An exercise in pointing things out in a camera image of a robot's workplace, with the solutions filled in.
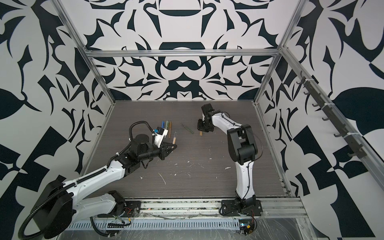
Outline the tan pen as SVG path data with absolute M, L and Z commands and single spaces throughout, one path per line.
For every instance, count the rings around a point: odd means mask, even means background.
M 177 139 L 177 131 L 175 131 L 175 133 L 174 133 L 174 137 L 173 137 L 173 145 L 176 144 L 176 139 Z

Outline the brown pen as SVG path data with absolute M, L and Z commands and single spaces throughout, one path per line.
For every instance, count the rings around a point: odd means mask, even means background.
M 172 122 L 169 122 L 169 125 L 168 125 L 168 138 L 170 139 L 171 138 L 171 133 L 172 133 Z

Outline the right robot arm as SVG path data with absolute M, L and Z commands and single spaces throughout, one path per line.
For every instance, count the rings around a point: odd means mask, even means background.
M 252 127 L 233 121 L 227 113 L 214 110 L 211 104 L 203 105 L 202 112 L 198 130 L 208 133 L 218 128 L 223 131 L 227 135 L 229 155 L 236 165 L 236 197 L 229 203 L 222 203 L 219 213 L 222 216 L 251 215 L 257 204 L 252 171 L 258 154 Z

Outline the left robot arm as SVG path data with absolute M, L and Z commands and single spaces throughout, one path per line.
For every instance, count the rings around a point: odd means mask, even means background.
M 162 135 L 137 135 L 121 151 L 110 158 L 108 163 L 80 178 L 61 183 L 49 183 L 33 210 L 32 220 L 39 232 L 32 239 L 51 239 L 60 235 L 71 224 L 97 215 L 112 215 L 116 218 L 125 214 L 127 205 L 117 191 L 104 195 L 89 196 L 104 186 L 121 180 L 139 167 L 147 168 L 144 162 L 154 158 L 164 160 L 177 148 L 176 144 L 166 143 Z

